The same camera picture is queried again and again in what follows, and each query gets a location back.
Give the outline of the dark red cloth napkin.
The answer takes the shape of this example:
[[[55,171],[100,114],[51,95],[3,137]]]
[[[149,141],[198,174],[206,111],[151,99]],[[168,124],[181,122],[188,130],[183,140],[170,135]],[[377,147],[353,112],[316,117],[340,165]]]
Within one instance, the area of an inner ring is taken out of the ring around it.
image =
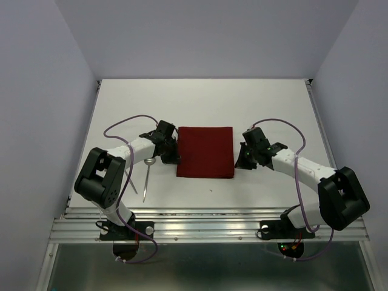
[[[232,179],[235,175],[232,127],[180,127],[178,151],[177,177]]]

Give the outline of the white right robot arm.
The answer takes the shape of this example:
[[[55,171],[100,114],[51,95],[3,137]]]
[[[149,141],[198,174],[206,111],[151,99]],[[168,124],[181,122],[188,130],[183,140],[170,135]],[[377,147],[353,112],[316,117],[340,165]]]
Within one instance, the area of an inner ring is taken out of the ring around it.
[[[300,202],[287,209],[277,220],[280,232],[293,236],[308,226],[325,224],[341,231],[370,210],[370,203],[356,176],[348,168],[333,169],[300,157],[286,145],[271,144],[261,128],[246,130],[235,167],[252,170],[258,166],[283,173],[304,184],[318,195],[313,204]]]

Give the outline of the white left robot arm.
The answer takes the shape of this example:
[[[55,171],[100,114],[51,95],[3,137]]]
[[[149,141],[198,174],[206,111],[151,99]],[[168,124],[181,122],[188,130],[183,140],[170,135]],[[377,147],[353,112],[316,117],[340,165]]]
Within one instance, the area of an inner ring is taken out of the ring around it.
[[[133,166],[156,157],[163,164],[179,164],[177,132],[173,124],[161,120],[156,129],[140,134],[133,141],[114,136],[124,144],[109,150],[95,147],[89,151],[74,191],[105,214],[120,238],[130,238],[135,231],[134,213],[122,202]]]

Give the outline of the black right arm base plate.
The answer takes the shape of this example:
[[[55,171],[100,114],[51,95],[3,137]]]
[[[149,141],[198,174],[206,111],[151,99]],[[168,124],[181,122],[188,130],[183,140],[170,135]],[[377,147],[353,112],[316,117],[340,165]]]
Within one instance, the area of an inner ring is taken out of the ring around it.
[[[307,231],[306,228],[296,228],[287,220],[264,220],[259,224],[256,237],[261,240],[273,239],[314,239],[315,234]]]

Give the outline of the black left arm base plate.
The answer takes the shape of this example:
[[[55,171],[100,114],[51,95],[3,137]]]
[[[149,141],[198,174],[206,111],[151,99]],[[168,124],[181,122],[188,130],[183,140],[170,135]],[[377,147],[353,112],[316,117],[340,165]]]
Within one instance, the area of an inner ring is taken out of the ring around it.
[[[100,230],[99,239],[101,241],[147,241],[147,238],[139,236],[126,226],[117,226],[110,221],[98,220],[95,226]],[[138,232],[153,238],[153,232],[147,233],[155,228],[152,221],[137,221],[133,226]]]

